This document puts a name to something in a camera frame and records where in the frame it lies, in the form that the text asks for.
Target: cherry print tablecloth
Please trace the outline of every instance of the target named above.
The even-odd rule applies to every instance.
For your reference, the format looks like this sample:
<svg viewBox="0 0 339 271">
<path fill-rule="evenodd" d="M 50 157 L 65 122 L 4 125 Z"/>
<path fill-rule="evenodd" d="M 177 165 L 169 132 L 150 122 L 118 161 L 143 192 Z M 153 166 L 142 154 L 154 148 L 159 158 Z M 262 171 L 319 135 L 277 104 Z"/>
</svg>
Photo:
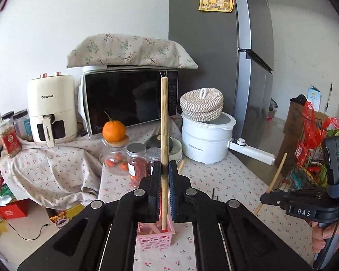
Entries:
<svg viewBox="0 0 339 271">
<path fill-rule="evenodd" d="M 132 142 L 141 142 L 152 135 L 152 129 L 152 125 L 140 126 L 129 129 L 128 134 Z M 180 137 L 179 130 L 173 126 L 171 134 Z M 204 165 L 187 157 L 184 160 L 186 163 L 182 174 L 190 178 L 192 186 L 208 195 L 215 188 L 215 195 L 219 196 L 220 201 L 234 198 L 254 211 L 261 194 L 267 190 L 267 186 L 230 152 L 223 161 L 213 165 Z M 99 200 L 112 202 L 131 190 L 128 175 L 118 176 L 103 169 Z M 311 228 L 304 220 L 286 216 L 279 207 L 268 205 L 263 206 L 258 217 L 307 262 L 312 261 Z M 175 224 L 174 228 L 176 234 L 167 249 L 141 251 L 137 243 L 134 270 L 196 270 L 192 224 Z"/>
<path fill-rule="evenodd" d="M 20 142 L 21 152 L 13 158 L 3 152 L 0 160 L 2 177 L 18 200 L 30 198 L 44 207 L 65 210 L 97 199 L 100 140 L 84 136 L 54 148 Z"/>
</svg>

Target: floor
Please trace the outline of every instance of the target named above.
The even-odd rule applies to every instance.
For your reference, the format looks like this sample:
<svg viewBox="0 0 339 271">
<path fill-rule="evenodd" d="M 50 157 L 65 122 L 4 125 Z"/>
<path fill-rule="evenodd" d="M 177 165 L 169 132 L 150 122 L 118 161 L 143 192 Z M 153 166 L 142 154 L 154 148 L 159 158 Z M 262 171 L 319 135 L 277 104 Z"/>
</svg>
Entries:
<svg viewBox="0 0 339 271">
<path fill-rule="evenodd" d="M 284 138 L 283 129 L 284 125 L 274 120 L 267 122 L 264 136 L 258 148 L 276 155 Z M 257 160 L 251 160 L 247 167 L 268 185 L 277 170 L 274 166 L 263 164 Z M 9 222 L 26 239 L 37 237 L 42 225 L 49 224 L 42 229 L 42 234 L 37 240 L 25 241 L 14 232 L 7 222 L 0 223 L 0 257 L 2 261 L 6 261 L 5 265 L 10 271 L 16 271 L 23 260 L 58 231 L 58 228 L 49 220 L 45 209 L 34 202 L 29 204 L 27 217 L 11 219 Z"/>
<path fill-rule="evenodd" d="M 49 224 L 42 229 L 37 240 L 26 241 L 19 237 L 7 222 L 0 222 L 0 259 L 10 271 L 16 271 L 22 261 L 58 231 L 58 228 L 49 220 L 45 209 L 32 201 L 28 206 L 27 217 L 10 219 L 9 223 L 26 239 L 37 237 L 40 228 L 44 224 Z"/>
<path fill-rule="evenodd" d="M 276 157 L 285 136 L 283 130 L 284 124 L 281 123 L 280 119 L 273 119 L 271 122 L 267 122 L 261 143 L 257 148 L 270 154 L 274 154 Z M 251 159 L 246 164 L 246 167 L 267 185 L 271 184 L 277 170 L 274 165 L 269 166 L 254 159 Z"/>
</svg>

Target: white rice cooker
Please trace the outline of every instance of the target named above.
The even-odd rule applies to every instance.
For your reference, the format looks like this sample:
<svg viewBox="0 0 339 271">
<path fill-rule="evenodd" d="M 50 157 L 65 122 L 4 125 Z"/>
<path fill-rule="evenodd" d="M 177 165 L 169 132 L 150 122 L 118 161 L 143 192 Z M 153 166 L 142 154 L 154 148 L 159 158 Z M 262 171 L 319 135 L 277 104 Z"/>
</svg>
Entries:
<svg viewBox="0 0 339 271">
<path fill-rule="evenodd" d="M 236 120 L 229 114 L 221 112 L 212 121 L 198 122 L 182 113 L 183 153 L 194 161 L 213 164 L 225 159 L 228 149 L 245 154 L 266 164 L 274 163 L 274 155 L 246 145 L 244 139 L 232 138 Z"/>
</svg>

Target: microwave oven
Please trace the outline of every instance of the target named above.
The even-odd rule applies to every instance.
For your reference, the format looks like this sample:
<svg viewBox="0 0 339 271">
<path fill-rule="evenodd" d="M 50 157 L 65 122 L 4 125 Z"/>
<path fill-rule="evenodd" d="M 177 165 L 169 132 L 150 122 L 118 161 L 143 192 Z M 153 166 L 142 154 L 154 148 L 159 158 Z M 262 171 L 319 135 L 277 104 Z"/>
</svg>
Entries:
<svg viewBox="0 0 339 271">
<path fill-rule="evenodd" d="M 161 77 L 168 77 L 168 114 L 177 113 L 178 71 L 148 66 L 116 66 L 84 73 L 83 104 L 90 137 L 100 135 L 107 114 L 125 126 L 161 117 Z"/>
</svg>

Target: human hand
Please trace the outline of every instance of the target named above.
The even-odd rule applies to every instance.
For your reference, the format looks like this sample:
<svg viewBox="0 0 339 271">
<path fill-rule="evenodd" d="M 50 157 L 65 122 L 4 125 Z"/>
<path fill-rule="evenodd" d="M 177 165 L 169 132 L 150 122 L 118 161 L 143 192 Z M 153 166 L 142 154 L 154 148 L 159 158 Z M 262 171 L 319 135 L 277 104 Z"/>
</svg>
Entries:
<svg viewBox="0 0 339 271">
<path fill-rule="evenodd" d="M 318 226 L 317 222 L 312 222 L 313 226 L 313 248 L 312 251 L 315 253 L 320 253 L 320 251 L 325 247 L 325 239 L 331 238 L 335 230 L 336 222 L 328 226 L 326 229 L 322 229 Z M 339 226 L 335 234 L 339 235 Z"/>
</svg>

